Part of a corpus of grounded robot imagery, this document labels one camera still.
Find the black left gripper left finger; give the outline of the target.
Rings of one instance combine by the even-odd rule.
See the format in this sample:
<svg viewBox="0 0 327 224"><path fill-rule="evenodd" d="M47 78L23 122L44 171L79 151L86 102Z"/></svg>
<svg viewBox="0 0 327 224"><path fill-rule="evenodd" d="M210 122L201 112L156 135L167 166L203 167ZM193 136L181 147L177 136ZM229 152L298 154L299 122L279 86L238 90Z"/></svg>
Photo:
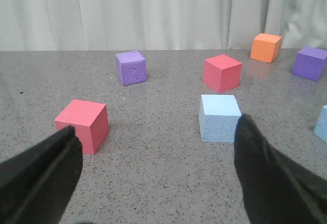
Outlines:
<svg viewBox="0 0 327 224"><path fill-rule="evenodd" d="M73 126L1 163L1 223L59 223L80 178Z"/></svg>

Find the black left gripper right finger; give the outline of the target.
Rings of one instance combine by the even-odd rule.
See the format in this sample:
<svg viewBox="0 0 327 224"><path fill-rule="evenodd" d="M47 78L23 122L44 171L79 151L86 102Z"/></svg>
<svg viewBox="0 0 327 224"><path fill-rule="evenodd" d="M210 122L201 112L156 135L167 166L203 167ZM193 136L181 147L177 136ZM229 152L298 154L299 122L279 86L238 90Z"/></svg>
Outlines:
<svg viewBox="0 0 327 224"><path fill-rule="evenodd" d="M248 114L234 151L250 223L326 223L326 180L271 146Z"/></svg>

